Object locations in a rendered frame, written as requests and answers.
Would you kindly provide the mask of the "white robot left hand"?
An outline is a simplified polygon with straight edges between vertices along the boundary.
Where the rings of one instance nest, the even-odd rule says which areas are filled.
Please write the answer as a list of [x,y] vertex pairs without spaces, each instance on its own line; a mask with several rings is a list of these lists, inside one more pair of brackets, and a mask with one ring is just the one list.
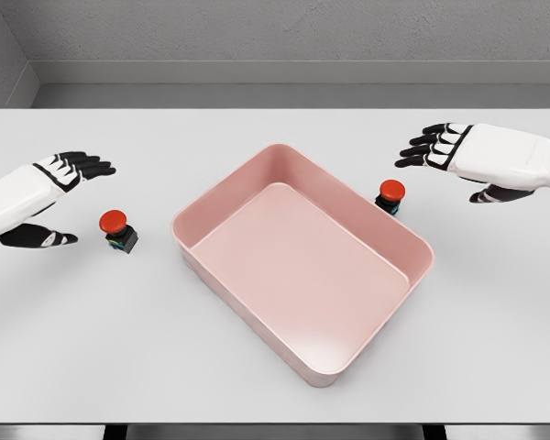
[[76,235],[30,224],[28,219],[52,207],[81,183],[115,173],[109,161],[83,151],[69,151],[7,174],[0,179],[0,243],[11,248],[55,248],[76,243]]

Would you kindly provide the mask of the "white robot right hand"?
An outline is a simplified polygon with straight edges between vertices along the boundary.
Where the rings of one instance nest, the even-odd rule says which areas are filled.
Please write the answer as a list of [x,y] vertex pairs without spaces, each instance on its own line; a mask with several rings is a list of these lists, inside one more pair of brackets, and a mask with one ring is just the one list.
[[550,139],[489,124],[428,126],[409,141],[395,166],[430,167],[484,183],[469,197],[473,204],[506,203],[547,185]]

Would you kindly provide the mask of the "pink rectangular basket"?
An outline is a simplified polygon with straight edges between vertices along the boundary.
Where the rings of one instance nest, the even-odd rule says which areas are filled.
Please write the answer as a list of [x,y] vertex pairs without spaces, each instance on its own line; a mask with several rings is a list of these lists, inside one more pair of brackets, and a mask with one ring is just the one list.
[[428,242],[287,145],[184,207],[186,264],[308,384],[333,384],[432,268]]

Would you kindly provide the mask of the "red button industrial switch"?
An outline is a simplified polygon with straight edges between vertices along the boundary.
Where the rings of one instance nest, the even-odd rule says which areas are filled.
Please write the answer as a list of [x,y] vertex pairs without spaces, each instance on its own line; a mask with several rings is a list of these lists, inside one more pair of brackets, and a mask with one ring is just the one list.
[[375,205],[389,215],[396,215],[405,194],[405,187],[400,181],[393,179],[383,181],[379,186]]
[[110,210],[101,215],[99,227],[105,233],[109,246],[129,254],[138,242],[137,231],[127,223],[127,216],[120,210]]

